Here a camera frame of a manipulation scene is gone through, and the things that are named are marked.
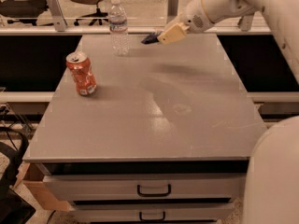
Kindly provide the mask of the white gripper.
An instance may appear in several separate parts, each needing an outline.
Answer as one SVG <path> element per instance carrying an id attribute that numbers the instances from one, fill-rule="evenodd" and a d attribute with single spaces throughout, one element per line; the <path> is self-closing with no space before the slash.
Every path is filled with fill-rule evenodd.
<path id="1" fill-rule="evenodd" d="M 204 0 L 192 0 L 158 35 L 164 45 L 179 42 L 186 37 L 187 31 L 203 33 L 214 26 L 204 9 Z"/>

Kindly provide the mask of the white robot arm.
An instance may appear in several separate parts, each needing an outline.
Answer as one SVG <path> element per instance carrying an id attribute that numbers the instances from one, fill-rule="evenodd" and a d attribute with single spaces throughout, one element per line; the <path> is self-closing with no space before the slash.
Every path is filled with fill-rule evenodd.
<path id="1" fill-rule="evenodd" d="M 262 14 L 281 57 L 299 81 L 299 0 L 192 0 L 158 35 L 163 44 L 251 13 Z M 273 125 L 258 140 L 246 177 L 242 224 L 298 224 L 299 118 Z"/>

